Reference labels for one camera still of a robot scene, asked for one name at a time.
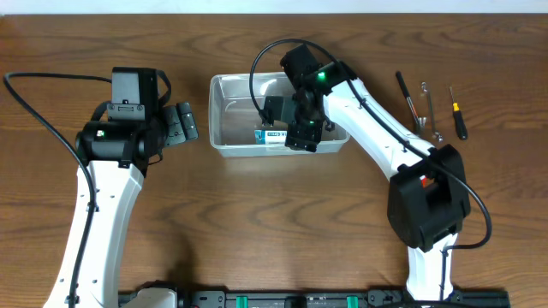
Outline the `blue white screwdriver set box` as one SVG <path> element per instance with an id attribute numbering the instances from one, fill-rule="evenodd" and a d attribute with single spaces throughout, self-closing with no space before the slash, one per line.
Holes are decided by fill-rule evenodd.
<path id="1" fill-rule="evenodd" d="M 257 145 L 284 144 L 287 132 L 281 130 L 255 130 L 254 137 Z"/>

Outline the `clear plastic storage container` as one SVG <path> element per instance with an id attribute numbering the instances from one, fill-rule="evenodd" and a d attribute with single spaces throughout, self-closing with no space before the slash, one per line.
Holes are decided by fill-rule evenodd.
<path id="1" fill-rule="evenodd" d="M 212 77 L 209 95 L 209 136 L 211 145 L 223 157 L 268 157 L 311 155 L 338 152 L 350 135 L 337 127 L 323 131 L 316 152 L 294 151 L 284 144 L 257 145 L 255 130 L 281 130 L 287 124 L 277 121 L 273 127 L 263 127 L 248 88 L 248 74 L 218 74 Z M 265 96 L 290 96 L 295 92 L 283 72 L 255 73 L 253 91 L 259 107 Z"/>

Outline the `small black handled claw hammer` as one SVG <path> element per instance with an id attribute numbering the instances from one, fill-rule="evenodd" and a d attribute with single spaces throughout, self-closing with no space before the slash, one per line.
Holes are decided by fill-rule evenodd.
<path id="1" fill-rule="evenodd" d="M 395 76 L 396 76 L 398 85 L 402 91 L 402 95 L 405 97 L 408 103 L 408 107 L 410 108 L 410 111 L 412 113 L 412 117 L 414 119 L 414 133 L 418 136 L 421 136 L 425 127 L 424 118 L 419 116 L 414 106 L 413 99 L 410 96 L 409 90 L 403 79 L 402 73 L 400 71 L 396 71 Z"/>

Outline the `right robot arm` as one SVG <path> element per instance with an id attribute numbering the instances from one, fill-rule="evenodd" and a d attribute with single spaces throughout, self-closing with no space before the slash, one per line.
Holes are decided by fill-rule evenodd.
<path id="1" fill-rule="evenodd" d="M 322 64 L 301 44 L 280 65 L 295 92 L 265 98 L 263 120 L 287 124 L 285 145 L 296 151 L 315 152 L 322 133 L 337 127 L 352 136 L 390 183 L 387 217 L 408 248 L 409 295 L 449 299 L 451 248 L 470 212 L 458 151 L 407 130 L 343 62 Z"/>

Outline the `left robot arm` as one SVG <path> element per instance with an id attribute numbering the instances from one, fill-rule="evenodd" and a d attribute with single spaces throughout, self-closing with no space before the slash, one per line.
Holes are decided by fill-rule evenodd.
<path id="1" fill-rule="evenodd" d="M 169 103 L 154 68 L 115 67 L 111 98 L 78 132 L 74 218 L 48 307 L 116 307 L 128 224 L 154 157 L 198 138 L 190 105 Z"/>

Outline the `silver metal wrench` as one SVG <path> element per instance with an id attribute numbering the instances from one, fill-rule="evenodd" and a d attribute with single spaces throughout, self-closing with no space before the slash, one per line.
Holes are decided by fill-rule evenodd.
<path id="1" fill-rule="evenodd" d="M 444 138 L 443 138 L 443 135 L 438 131 L 437 127 L 436 127 L 436 121 L 435 121 L 435 112 L 434 112 L 434 108 L 433 108 L 433 103 L 432 103 L 432 96 L 431 96 L 431 92 L 430 92 L 430 88 L 429 86 L 427 85 L 426 82 L 422 82 L 421 83 L 421 89 L 422 91 L 425 93 L 426 95 L 426 101 L 427 101 L 427 104 L 428 104 L 428 109 L 429 109 L 429 113 L 430 113 L 430 117 L 431 117 L 431 130 L 432 130 L 432 137 L 438 142 L 438 143 L 441 143 Z"/>

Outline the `black yellow handled screwdriver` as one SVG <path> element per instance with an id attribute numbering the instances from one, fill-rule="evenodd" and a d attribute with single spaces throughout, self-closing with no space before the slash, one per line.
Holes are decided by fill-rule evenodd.
<path id="1" fill-rule="evenodd" d="M 455 99 L 453 88 L 449 86 L 449 89 L 450 89 L 450 97 L 451 97 L 451 104 L 452 104 L 452 115 L 454 118 L 454 123 L 456 128 L 456 135 L 460 140 L 467 140 L 468 130 L 466 128 L 466 125 L 462 116 L 462 112 L 460 110 L 459 104 L 457 103 Z"/>

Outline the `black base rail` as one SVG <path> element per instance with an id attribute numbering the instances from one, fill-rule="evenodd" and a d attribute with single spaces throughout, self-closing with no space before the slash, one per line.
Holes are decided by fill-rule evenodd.
<path id="1" fill-rule="evenodd" d="M 447 299 L 413 299 L 396 289 L 335 293 L 243 293 L 149 287 L 119 296 L 120 307 L 173 308 L 375 308 L 375 307 L 486 307 L 510 308 L 504 291 L 454 291 Z"/>

